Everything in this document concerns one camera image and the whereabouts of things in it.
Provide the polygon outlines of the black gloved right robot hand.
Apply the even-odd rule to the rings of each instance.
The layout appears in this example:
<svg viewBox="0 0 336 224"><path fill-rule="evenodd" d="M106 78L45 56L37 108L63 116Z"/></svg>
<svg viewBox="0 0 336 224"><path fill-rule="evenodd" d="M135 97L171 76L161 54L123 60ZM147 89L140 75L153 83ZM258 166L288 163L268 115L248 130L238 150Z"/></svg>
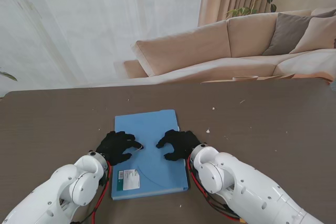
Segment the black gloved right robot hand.
<svg viewBox="0 0 336 224"><path fill-rule="evenodd" d="M164 158L168 161L187 159L193 149L201 144L198 138L191 131L169 130L156 144L157 148L163 148L165 144L171 144L174 151L166 153Z"/></svg>

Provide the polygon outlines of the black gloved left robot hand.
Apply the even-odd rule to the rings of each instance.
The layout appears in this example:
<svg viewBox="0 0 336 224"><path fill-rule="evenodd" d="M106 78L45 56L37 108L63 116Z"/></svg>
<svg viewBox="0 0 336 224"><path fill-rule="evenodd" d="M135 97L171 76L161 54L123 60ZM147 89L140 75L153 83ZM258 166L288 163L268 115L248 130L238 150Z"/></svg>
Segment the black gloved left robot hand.
<svg viewBox="0 0 336 224"><path fill-rule="evenodd" d="M97 147L96 152L101 154L111 166L115 166L129 160L131 153L124 152L127 149L143 149L143 145L135 140L135 136L124 131L109 132Z"/></svg>

